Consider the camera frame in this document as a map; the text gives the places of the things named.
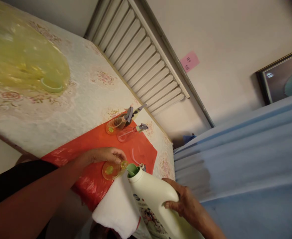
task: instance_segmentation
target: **small glass cup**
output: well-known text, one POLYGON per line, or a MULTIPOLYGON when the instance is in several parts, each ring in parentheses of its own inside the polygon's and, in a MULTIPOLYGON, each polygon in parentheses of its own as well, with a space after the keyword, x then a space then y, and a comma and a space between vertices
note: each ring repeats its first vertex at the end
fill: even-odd
POLYGON ((128 165, 128 161, 122 160, 120 164, 111 161, 106 161, 103 165, 102 174, 107 180, 114 180, 122 176, 128 165))

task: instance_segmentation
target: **person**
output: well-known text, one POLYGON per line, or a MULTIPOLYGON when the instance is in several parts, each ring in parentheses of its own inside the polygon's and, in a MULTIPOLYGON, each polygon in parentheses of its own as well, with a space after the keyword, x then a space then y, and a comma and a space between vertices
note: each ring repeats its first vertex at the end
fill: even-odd
MULTIPOLYGON (((97 148, 60 168, 35 160, 17 164, 0 174, 0 238, 45 238, 49 220, 86 166, 101 161, 119 164, 126 159, 120 149, 97 148)), ((180 201, 168 201, 166 208, 177 211, 206 239, 225 238, 187 187, 171 179, 163 180, 180 194, 180 201)))

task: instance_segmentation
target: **picture frame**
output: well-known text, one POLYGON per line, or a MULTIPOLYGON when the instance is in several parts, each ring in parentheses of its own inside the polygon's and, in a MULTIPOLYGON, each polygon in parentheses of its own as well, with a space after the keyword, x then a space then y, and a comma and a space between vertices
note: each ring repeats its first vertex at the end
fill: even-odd
POLYGON ((292 53, 256 72, 266 105, 292 95, 292 53))

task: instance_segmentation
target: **table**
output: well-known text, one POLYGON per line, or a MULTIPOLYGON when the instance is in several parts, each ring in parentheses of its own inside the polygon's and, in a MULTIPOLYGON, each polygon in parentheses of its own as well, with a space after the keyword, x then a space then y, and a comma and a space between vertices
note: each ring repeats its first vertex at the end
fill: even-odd
MULTIPOLYGON (((41 93, 26 97, 0 89, 0 135, 41 158, 59 146, 110 120, 133 105, 141 106, 129 86, 90 41, 16 9, 36 31, 67 58, 71 77, 58 98, 41 93)), ((136 123, 145 123, 146 137, 158 151, 153 175, 175 179, 172 143, 152 116, 142 110, 136 123)), ((142 232, 138 237, 148 237, 142 232)))

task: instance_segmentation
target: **yellow plastic sheet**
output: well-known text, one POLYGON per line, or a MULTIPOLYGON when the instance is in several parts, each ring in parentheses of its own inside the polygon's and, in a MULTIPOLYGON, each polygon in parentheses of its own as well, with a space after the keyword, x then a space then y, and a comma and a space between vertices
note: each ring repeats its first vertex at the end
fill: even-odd
POLYGON ((30 95, 60 95, 70 78, 65 56, 22 19, 18 10, 0 2, 0 87, 30 95))

